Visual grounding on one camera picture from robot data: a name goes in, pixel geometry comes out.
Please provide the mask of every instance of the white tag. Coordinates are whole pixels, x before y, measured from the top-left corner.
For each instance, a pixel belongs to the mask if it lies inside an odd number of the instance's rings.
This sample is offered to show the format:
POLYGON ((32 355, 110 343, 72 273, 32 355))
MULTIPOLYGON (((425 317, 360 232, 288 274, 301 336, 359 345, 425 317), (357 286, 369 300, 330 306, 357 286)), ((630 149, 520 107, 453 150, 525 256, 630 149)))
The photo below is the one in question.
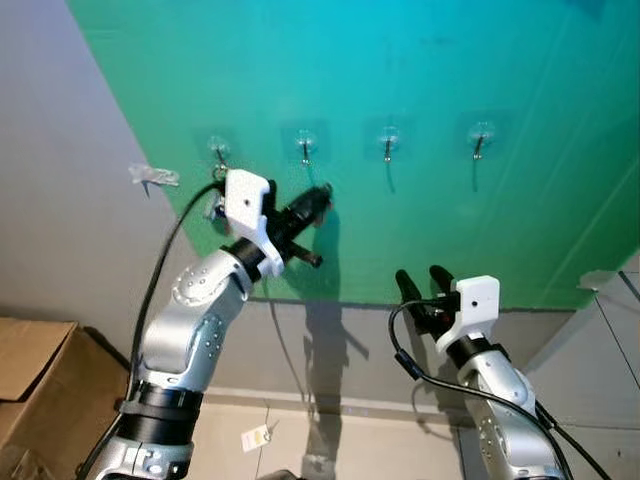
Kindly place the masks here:
POLYGON ((177 172, 165 170, 164 168, 153 168, 144 163, 132 163, 129 165, 129 173, 134 184, 149 182, 156 185, 177 187, 180 180, 180 175, 177 172))
POLYGON ((271 434, 266 425, 261 425, 253 430, 244 432, 240 438, 242 439, 242 450, 247 453, 269 443, 271 434))

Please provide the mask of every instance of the floor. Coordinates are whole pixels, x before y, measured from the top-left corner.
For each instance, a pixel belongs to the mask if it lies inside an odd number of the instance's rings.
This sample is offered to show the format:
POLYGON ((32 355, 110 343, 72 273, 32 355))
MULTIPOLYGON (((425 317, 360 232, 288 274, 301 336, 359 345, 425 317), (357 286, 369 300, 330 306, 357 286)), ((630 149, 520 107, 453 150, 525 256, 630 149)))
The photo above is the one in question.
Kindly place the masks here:
POLYGON ((280 469, 310 480, 464 478, 458 435, 448 425, 336 415, 315 425, 323 432, 310 434, 302 411, 205 405, 188 478, 247 480, 280 469), (240 435, 265 423, 271 442, 243 453, 240 435))
MULTIPOLYGON (((639 265, 636 256, 623 268, 634 285, 639 265)), ((526 373, 547 408, 611 478, 640 479, 640 311, 618 276, 598 298, 600 305, 578 312, 526 373)), ((191 480, 253 480, 280 469, 310 480, 487 480, 476 431, 442 424, 344 415, 310 422, 301 411, 206 404, 194 441, 191 480), (243 453, 240 435, 264 424, 271 442, 243 453)), ((576 479, 598 478, 560 444, 576 479)))
MULTIPOLYGON (((487 480, 474 430, 344 415, 327 415, 320 425, 324 435, 317 430, 310 433, 307 414, 301 411, 204 405, 187 478, 253 480, 288 469, 309 480, 487 480), (271 442, 244 453, 241 434, 265 423, 272 433, 271 442), (332 436, 329 445, 322 441, 332 436), (335 463, 327 462, 332 456, 335 463)), ((613 479, 640 478, 640 432, 567 430, 597 456, 613 479)), ((561 444, 576 479, 598 478, 561 444)))

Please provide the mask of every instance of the black cable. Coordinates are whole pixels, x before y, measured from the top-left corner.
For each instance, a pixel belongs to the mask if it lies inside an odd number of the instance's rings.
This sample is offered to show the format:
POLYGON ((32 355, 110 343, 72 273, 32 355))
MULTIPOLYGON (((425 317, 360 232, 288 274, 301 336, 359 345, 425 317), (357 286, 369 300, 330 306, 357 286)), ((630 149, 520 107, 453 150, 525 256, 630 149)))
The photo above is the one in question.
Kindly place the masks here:
POLYGON ((109 427, 104 431, 102 436, 98 439, 94 447, 91 449, 91 452, 89 453, 85 461, 78 468, 78 471, 76 473, 76 480, 85 480, 87 478, 87 475, 89 475, 89 470, 91 470, 91 467, 93 467, 93 464, 96 463, 96 460, 98 459, 98 455, 100 455, 100 452, 102 451, 104 446, 107 444, 109 439, 115 433, 116 429, 118 428, 118 425, 120 425, 121 419, 122 419, 122 414, 118 413, 116 417, 113 419, 113 421, 111 422, 111 425, 109 425, 109 427))
POLYGON ((127 394, 126 400, 133 400, 133 396, 136 390, 136 384, 138 383, 138 371, 137 366, 140 360, 140 342, 142 341, 142 333, 144 332, 144 325, 147 318, 147 312, 149 311, 149 305, 151 305, 151 300, 153 299, 153 294, 156 289, 156 285, 158 284, 158 280, 160 279, 160 274, 162 273, 162 267, 164 266, 164 262, 167 259, 169 254, 169 249, 171 248, 171 244, 175 239, 180 227, 182 226, 182 222, 187 218, 187 215, 191 211, 191 209, 195 206, 198 201, 205 196, 208 192, 213 190, 216 187, 219 187, 220 183, 210 183, 209 185, 201 188, 196 192, 196 194, 189 200, 189 203, 184 207, 184 210, 180 214, 180 216, 176 219, 173 227, 171 227, 171 231, 167 235, 167 238, 162 245, 162 249, 160 250, 160 255, 158 260, 156 261, 156 266, 153 269, 153 274, 151 275, 151 279, 149 280, 149 285, 147 286, 147 290, 144 294, 144 298, 142 299, 142 303, 140 304, 140 311, 138 312, 138 319, 136 321, 136 327, 133 332, 133 341, 131 345, 131 370, 129 371, 129 384, 127 386, 127 394))
POLYGON ((404 309, 406 309, 407 307, 410 307, 411 305, 431 305, 432 303, 433 302, 431 302, 430 300, 410 300, 408 302, 404 302, 404 303, 398 305, 389 314, 389 337, 391 339, 391 343, 392 343, 393 347, 396 350, 396 359, 400 362, 400 364, 407 370, 407 372, 409 372, 409 374, 414 379, 415 378, 421 378, 425 382, 428 382, 428 383, 430 383, 432 385, 435 385, 436 387, 446 388, 446 389, 453 390, 453 391, 456 391, 456 392, 464 393, 466 395, 479 397, 479 398, 482 398, 484 400, 491 400, 493 402, 496 402, 496 403, 502 405, 503 407, 506 407, 506 408, 508 408, 508 409, 510 409, 510 410, 522 415, 524 418, 526 418, 531 423, 533 423, 540 430, 540 432, 542 432, 542 434, 547 438, 547 440, 549 441, 549 443, 551 444, 551 446, 552 446, 552 448, 554 450, 554 453, 555 453, 555 455, 556 455, 556 457, 558 459, 558 462, 560 464, 560 469, 564 473, 566 479, 567 480, 573 480, 573 474, 571 473, 571 468, 569 467, 567 459, 564 456, 564 453, 562 452, 562 449, 560 448, 560 445, 558 445, 558 442, 556 441, 556 439, 553 437, 553 435, 551 435, 549 430, 547 430, 547 428, 544 426, 544 424, 539 419, 537 419, 535 416, 531 415, 529 412, 527 412, 525 409, 523 409, 519 405, 516 405, 515 403, 512 403, 512 402, 510 402, 508 400, 505 400, 504 398, 498 397, 498 396, 493 395, 491 393, 483 392, 483 391, 475 389, 475 388, 464 387, 462 385, 458 385, 458 384, 455 384, 455 383, 450 383, 450 382, 447 382, 445 380, 441 380, 439 378, 427 375, 422 370, 422 368, 420 368, 420 366, 415 362, 415 360, 400 346, 400 343, 398 342, 398 338, 396 336, 395 328, 394 328, 395 320, 396 320, 396 317, 398 316, 398 314, 401 311, 403 311, 404 309))
POLYGON ((620 270, 618 272, 618 276, 622 279, 622 281, 627 286, 627 288, 631 290, 631 293, 633 294, 634 297, 636 297, 636 300, 640 302, 640 292, 638 292, 638 289, 635 287, 633 282, 629 280, 629 277, 627 276, 627 274, 624 273, 622 270, 620 270))
MULTIPOLYGON (((158 256, 158 260, 156 260, 156 265, 153 269, 153 273, 151 275, 151 279, 149 280, 149 284, 147 285, 147 290, 145 291, 144 298, 142 299, 142 303, 140 304, 140 310, 138 311, 138 318, 136 320, 136 326, 133 333, 133 341, 131 345, 131 359, 130 359, 130 370, 129 370, 129 380, 127 385, 127 392, 125 394, 125 400, 131 401, 135 395, 136 387, 138 384, 138 372, 137 366, 140 357, 140 342, 142 341, 142 333, 144 332, 144 325, 146 323, 147 313, 149 311, 149 305, 151 305, 151 300, 153 299, 153 294, 155 292, 156 286, 158 285, 158 280, 160 279, 160 274, 162 273, 162 268, 164 267, 164 263, 169 255, 169 250, 171 249, 171 245, 182 226, 185 218, 189 214, 189 212, 193 209, 196 203, 208 192, 213 190, 214 188, 219 188, 220 182, 210 183, 209 185, 201 188, 196 192, 196 194, 189 200, 189 203, 184 207, 184 210, 180 214, 180 216, 176 219, 169 234, 165 238, 164 243, 162 244, 162 248, 160 250, 160 255, 158 256)), ((114 418, 109 428, 102 434, 100 439, 96 442, 95 446, 91 450, 91 453, 87 456, 87 459, 84 461, 80 469, 78 470, 78 474, 76 475, 76 480, 85 480, 87 475, 89 474, 89 470, 95 463, 98 455, 107 444, 109 439, 113 436, 120 425, 120 421, 122 420, 122 414, 118 413, 114 418)))
POLYGON ((554 429, 558 434, 564 438, 569 445, 571 445, 582 457, 587 461, 591 468, 593 468, 600 478, 603 480, 611 480, 611 477, 604 471, 604 469, 600 466, 600 464, 591 456, 589 452, 587 452, 582 445, 578 443, 576 439, 574 439, 569 432, 563 429, 555 418, 547 411, 546 408, 542 405, 542 403, 536 401, 536 413, 538 416, 544 418, 544 420, 548 423, 549 428, 554 429))

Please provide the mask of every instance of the small label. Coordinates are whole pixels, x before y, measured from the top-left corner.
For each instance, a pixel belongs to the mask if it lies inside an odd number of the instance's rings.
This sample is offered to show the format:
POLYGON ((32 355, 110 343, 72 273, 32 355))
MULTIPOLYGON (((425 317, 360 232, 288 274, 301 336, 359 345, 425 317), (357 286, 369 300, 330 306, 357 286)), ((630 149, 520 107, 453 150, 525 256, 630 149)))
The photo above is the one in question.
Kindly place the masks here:
POLYGON ((242 450, 245 453, 262 447, 271 441, 271 435, 266 425, 261 425, 253 430, 244 432, 240 438, 242 439, 242 450))

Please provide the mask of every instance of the wall hook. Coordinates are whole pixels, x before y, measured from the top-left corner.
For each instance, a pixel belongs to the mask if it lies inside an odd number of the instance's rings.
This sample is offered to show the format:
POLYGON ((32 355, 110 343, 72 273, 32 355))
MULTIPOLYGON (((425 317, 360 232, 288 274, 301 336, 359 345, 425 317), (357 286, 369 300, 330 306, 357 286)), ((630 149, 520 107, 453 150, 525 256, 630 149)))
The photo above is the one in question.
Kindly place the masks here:
POLYGON ((227 161, 227 158, 229 157, 229 153, 231 151, 231 149, 229 148, 229 144, 222 137, 214 135, 207 142, 207 146, 218 162, 215 167, 213 167, 213 177, 216 180, 221 180, 226 175, 227 170, 229 169, 229 164, 227 161))
POLYGON ((299 130, 296 145, 302 150, 302 165, 311 166, 311 152, 316 148, 316 136, 309 130, 299 130))
POLYGON ((393 126, 384 127, 378 139, 384 149, 384 162, 391 163, 391 152, 398 146, 398 129, 393 126))
POLYGON ((473 160, 482 159, 482 149, 495 135, 495 127, 491 122, 478 122, 469 130, 468 140, 473 144, 473 160))

